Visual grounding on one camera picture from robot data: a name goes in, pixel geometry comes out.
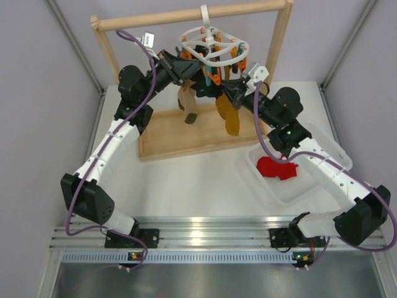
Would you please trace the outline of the black sock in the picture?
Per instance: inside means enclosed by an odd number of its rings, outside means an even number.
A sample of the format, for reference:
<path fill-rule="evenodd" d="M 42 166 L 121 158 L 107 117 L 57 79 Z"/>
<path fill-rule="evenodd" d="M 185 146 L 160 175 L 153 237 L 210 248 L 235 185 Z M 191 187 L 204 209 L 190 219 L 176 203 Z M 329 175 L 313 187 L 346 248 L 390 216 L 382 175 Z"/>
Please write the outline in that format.
<path fill-rule="evenodd" d="M 229 79 L 221 82 L 221 89 L 227 96 L 232 107 L 239 110 L 243 104 L 243 99 L 246 93 L 246 85 L 242 78 Z"/>

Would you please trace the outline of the orange clothes clip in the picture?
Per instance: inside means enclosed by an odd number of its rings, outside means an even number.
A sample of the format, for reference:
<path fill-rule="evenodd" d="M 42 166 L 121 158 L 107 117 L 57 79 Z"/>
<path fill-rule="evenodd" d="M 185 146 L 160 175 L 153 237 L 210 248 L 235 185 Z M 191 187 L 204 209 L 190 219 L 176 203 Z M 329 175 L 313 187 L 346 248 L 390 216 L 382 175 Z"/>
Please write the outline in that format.
<path fill-rule="evenodd" d="M 206 85 L 211 86 L 213 83 L 215 86 L 219 86 L 221 84 L 221 71 L 219 68 L 216 68 L 216 73 L 213 73 L 212 70 L 205 70 L 205 80 Z"/>

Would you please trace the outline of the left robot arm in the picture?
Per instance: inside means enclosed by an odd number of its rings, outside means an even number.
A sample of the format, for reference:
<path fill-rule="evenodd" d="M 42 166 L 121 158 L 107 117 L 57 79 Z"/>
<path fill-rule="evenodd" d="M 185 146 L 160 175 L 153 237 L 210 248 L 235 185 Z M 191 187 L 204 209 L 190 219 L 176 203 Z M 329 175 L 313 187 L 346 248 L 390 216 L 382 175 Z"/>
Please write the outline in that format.
<path fill-rule="evenodd" d="M 170 84 L 181 85 L 200 72 L 200 60 L 181 58 L 162 50 L 149 58 L 151 70 L 142 73 L 135 65 L 123 67 L 118 74 L 121 101 L 108 131 L 87 161 L 74 174 L 65 174 L 61 190 L 69 215 L 76 214 L 118 235 L 126 246 L 140 241 L 137 220 L 119 211 L 105 188 L 128 147 L 148 126 L 153 109 L 149 106 L 158 93 Z"/>

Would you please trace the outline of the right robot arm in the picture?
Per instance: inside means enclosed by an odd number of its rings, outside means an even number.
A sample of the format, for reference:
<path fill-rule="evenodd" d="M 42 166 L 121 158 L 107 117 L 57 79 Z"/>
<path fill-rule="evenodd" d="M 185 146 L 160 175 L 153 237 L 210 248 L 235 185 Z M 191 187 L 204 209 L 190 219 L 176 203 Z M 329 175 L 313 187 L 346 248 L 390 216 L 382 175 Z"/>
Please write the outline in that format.
<path fill-rule="evenodd" d="M 291 87 L 279 89 L 273 98 L 261 93 L 261 83 L 245 79 L 225 80 L 221 88 L 231 103 L 243 106 L 254 115 L 254 124 L 262 120 L 271 127 L 267 138 L 272 149 L 284 158 L 276 158 L 267 148 L 261 130 L 259 142 L 276 163 L 295 163 L 317 180 L 337 201 L 334 212 L 304 212 L 289 225 L 289 237 L 296 246 L 304 246 L 313 237 L 339 237 L 344 243 L 361 249 L 361 243 L 387 219 L 396 224 L 390 203 L 390 191 L 372 187 L 342 167 L 328 155 L 314 136 L 299 123 L 303 111 L 298 92 Z"/>

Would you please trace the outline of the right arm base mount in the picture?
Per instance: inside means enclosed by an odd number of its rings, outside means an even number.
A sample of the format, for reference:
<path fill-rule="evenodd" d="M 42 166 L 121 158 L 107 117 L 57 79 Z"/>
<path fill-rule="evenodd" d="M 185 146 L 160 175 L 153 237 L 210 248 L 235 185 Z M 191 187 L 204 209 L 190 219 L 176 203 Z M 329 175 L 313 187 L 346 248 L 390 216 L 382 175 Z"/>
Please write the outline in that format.
<path fill-rule="evenodd" d="M 270 245 L 280 252 L 291 248 L 323 248 L 326 244 L 324 237 L 305 238 L 293 233 L 289 228 L 270 228 Z"/>

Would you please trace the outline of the white plastic clip hanger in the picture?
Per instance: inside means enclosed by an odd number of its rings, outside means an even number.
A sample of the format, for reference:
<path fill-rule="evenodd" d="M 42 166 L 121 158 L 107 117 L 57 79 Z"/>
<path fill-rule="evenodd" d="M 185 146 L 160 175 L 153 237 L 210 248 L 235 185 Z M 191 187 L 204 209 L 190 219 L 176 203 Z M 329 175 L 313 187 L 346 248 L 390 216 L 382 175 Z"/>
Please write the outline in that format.
<path fill-rule="evenodd" d="M 179 37 L 182 49 L 189 58 L 197 58 L 205 66 L 244 66 L 249 53 L 249 44 L 237 37 L 210 25 L 206 5 L 200 7 L 203 26 L 184 32 Z"/>

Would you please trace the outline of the dark teal sock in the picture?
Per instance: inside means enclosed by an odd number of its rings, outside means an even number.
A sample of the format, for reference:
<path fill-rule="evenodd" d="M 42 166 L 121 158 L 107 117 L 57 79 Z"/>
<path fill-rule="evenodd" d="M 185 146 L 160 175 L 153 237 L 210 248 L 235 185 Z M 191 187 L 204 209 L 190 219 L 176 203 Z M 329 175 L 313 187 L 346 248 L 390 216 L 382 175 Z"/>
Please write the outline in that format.
<path fill-rule="evenodd" d="M 216 98 L 223 94 L 221 87 L 216 85 L 202 70 L 196 72 L 191 80 L 194 82 L 191 88 L 195 90 L 197 97 Z"/>

